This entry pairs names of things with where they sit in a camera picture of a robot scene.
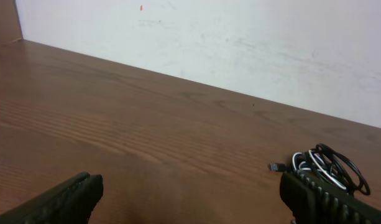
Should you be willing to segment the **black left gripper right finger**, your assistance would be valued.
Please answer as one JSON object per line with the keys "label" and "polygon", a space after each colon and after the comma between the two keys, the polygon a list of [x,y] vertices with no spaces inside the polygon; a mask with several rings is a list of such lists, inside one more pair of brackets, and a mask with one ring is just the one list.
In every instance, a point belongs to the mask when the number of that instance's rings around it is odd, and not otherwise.
{"label": "black left gripper right finger", "polygon": [[280,197],[298,224],[381,224],[380,210],[303,171],[282,174]]}

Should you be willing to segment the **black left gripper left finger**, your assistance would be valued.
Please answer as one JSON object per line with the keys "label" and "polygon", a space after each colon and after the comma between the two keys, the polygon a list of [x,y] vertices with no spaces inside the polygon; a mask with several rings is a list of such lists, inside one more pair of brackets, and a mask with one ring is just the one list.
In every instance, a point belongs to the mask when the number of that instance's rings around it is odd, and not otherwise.
{"label": "black left gripper left finger", "polygon": [[81,172],[0,215],[5,224],[87,224],[103,196],[103,177]]}

